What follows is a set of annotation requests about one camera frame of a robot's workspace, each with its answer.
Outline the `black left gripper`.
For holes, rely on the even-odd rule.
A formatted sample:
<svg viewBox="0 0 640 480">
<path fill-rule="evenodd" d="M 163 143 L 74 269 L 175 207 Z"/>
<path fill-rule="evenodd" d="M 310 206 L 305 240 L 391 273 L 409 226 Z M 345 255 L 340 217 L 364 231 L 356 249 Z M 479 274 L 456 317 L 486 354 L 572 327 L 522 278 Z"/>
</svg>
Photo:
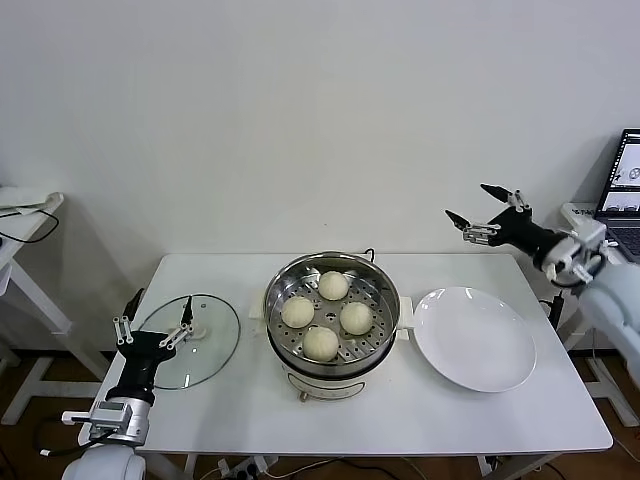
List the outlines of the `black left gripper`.
<svg viewBox="0 0 640 480">
<path fill-rule="evenodd" d="M 159 365 L 175 357 L 175 348 L 193 334 L 193 296 L 187 297 L 179 325 L 167 336 L 162 333 L 131 331 L 131 321 L 140 305 L 144 289 L 127 302 L 120 316 L 113 318 L 116 344 L 125 363 L 118 380 L 118 396 L 154 400 L 153 389 Z"/>
</svg>

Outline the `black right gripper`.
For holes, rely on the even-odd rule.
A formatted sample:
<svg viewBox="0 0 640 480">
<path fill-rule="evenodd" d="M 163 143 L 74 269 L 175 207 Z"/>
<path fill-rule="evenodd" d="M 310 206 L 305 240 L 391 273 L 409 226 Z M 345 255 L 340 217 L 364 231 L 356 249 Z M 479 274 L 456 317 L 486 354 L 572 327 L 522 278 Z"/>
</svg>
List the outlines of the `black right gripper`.
<svg viewBox="0 0 640 480">
<path fill-rule="evenodd" d="M 489 224 L 472 223 L 462 216 L 445 210 L 453 225 L 462 232 L 464 241 L 491 247 L 511 245 L 533 260 L 543 260 L 558 244 L 558 234 L 532 221 L 531 206 L 519 189 L 510 191 L 502 186 L 481 184 L 493 198 L 508 205 Z"/>
</svg>

